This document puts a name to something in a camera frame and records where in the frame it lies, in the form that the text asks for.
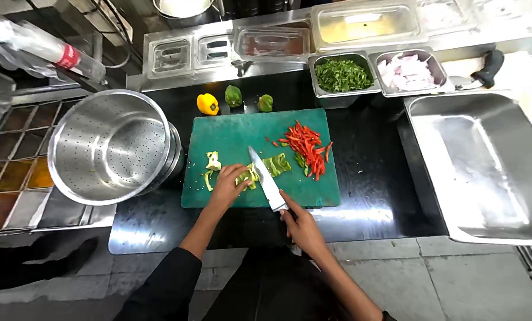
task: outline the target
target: red label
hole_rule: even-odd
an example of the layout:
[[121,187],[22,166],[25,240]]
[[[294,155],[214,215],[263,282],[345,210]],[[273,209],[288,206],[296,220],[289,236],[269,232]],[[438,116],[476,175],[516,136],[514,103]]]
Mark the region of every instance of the red label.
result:
[[80,54],[78,53],[78,51],[74,47],[66,44],[64,46],[64,54],[62,55],[62,59],[60,59],[60,61],[56,64],[60,67],[70,69],[77,65],[79,60]]

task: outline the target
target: hand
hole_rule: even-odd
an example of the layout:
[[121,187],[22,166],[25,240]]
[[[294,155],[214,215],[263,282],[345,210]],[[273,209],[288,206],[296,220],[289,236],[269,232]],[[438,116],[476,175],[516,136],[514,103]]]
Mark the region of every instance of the hand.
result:
[[327,248],[325,240],[310,212],[303,209],[284,191],[280,190],[280,194],[284,198],[284,201],[286,201],[286,204],[288,204],[297,216],[297,221],[294,221],[294,218],[289,211],[280,211],[280,214],[282,215],[280,219],[285,221],[288,226],[286,235],[291,237],[294,243],[316,262],[322,256],[330,254],[329,248]]
[[242,164],[223,166],[216,179],[216,185],[214,186],[207,207],[218,210],[224,214],[224,212],[232,206],[232,203],[234,203],[242,190],[252,183],[251,180],[245,180],[236,186],[236,178],[242,172],[247,170],[248,167],[243,166]]

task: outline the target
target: black sleeve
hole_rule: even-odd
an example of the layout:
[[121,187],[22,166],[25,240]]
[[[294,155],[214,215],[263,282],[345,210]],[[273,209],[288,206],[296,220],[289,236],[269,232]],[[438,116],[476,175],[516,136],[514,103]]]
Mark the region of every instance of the black sleeve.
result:
[[123,304],[114,321],[184,320],[203,263],[175,247]]
[[397,321],[394,317],[391,317],[391,315],[387,311],[383,311],[383,321]]

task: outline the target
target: floor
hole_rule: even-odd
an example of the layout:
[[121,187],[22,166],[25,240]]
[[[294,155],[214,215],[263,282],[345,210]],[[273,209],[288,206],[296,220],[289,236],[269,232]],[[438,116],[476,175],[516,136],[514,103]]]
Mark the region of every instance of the floor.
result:
[[[165,253],[114,256],[107,251],[109,229],[98,229],[71,232],[54,255],[96,235],[100,247],[76,275],[0,291],[0,321],[113,318]],[[532,283],[511,246],[447,237],[329,245],[376,304],[399,321],[532,320]],[[241,248],[205,254],[189,320],[202,319],[245,253]]]

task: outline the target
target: chef's knife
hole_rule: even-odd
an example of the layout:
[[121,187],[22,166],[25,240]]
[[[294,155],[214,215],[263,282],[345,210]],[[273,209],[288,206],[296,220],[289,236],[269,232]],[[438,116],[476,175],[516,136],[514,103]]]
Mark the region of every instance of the chef's knife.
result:
[[266,194],[266,199],[268,199],[271,210],[274,212],[279,212],[281,209],[289,210],[286,201],[284,201],[284,198],[280,195],[280,189],[276,185],[276,182],[274,182],[274,179],[271,177],[270,172],[268,172],[268,169],[266,168],[266,165],[264,165],[264,162],[262,162],[260,156],[258,156],[251,146],[248,146],[248,152],[250,153],[250,159],[252,160],[254,168],[260,178],[260,185],[262,185],[264,194]]
[[484,67],[470,75],[470,78],[461,76],[450,76],[448,79],[454,84],[457,90],[476,89],[494,86],[493,78],[496,76],[504,64],[504,53],[500,50],[492,50],[485,55]]

